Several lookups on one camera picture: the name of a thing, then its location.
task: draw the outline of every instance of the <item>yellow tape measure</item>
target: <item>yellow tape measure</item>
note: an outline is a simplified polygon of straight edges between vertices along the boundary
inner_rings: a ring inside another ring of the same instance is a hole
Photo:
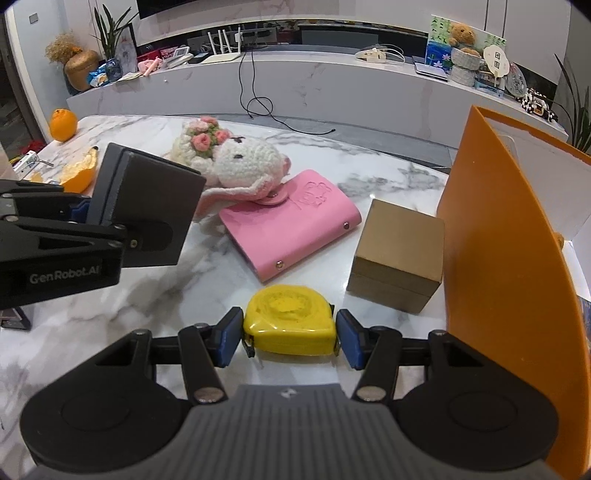
[[[273,285],[251,298],[244,317],[247,343],[287,355],[331,355],[336,326],[330,304],[307,287]]]

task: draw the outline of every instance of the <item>silver screw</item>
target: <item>silver screw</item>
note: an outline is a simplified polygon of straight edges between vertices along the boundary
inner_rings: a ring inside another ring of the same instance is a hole
[[[381,387],[368,385],[357,390],[357,396],[367,402],[381,401],[386,396],[386,391]]]
[[[196,390],[193,395],[199,403],[217,403],[223,398],[224,392],[216,387],[203,387]]]

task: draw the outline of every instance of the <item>pink notebook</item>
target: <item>pink notebook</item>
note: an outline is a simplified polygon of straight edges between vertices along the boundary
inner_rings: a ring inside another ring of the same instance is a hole
[[[296,175],[275,193],[262,202],[243,202],[220,212],[222,222],[261,281],[361,223],[355,204],[314,170]]]

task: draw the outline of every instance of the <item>brown cardboard box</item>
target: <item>brown cardboard box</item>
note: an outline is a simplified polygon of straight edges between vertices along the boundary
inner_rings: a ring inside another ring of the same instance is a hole
[[[421,312],[441,284],[443,237],[441,219],[374,200],[347,290],[397,310]]]

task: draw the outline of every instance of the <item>black tv screen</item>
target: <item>black tv screen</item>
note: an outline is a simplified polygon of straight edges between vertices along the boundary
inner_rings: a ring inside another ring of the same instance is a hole
[[[138,0],[139,17],[146,18],[177,5],[189,4],[194,0]]]

